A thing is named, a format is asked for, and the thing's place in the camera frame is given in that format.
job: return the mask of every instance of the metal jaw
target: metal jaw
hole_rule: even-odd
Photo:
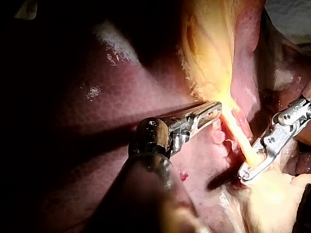
[[[172,144],[170,157],[180,152],[182,146],[206,126],[215,122],[221,115],[220,102],[208,102],[199,106],[159,117],[169,128]]]
[[[244,162],[239,169],[238,177],[247,183],[269,168],[291,138],[300,133],[311,120],[310,102],[299,99],[290,103],[289,108],[275,114],[271,125],[253,144],[256,153],[266,158],[256,167],[249,167]]]

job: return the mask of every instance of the screw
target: screw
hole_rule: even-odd
[[[274,137],[270,137],[270,138],[268,138],[268,142],[269,143],[274,143],[276,140],[274,139]]]
[[[291,118],[290,115],[288,115],[288,114],[284,115],[284,119],[285,119],[285,120],[288,120],[288,119],[290,119],[290,118]]]
[[[155,137],[156,136],[156,131],[155,130],[150,130],[149,131],[149,135],[152,136],[152,137]]]
[[[159,123],[157,123],[156,121],[154,121],[154,120],[151,120],[151,121],[149,121],[149,125],[152,125],[152,126],[158,126],[159,125]]]

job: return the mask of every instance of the blood spot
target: blood spot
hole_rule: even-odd
[[[188,176],[189,175],[186,172],[180,172],[179,173],[179,177],[180,177],[181,181],[185,181]]]

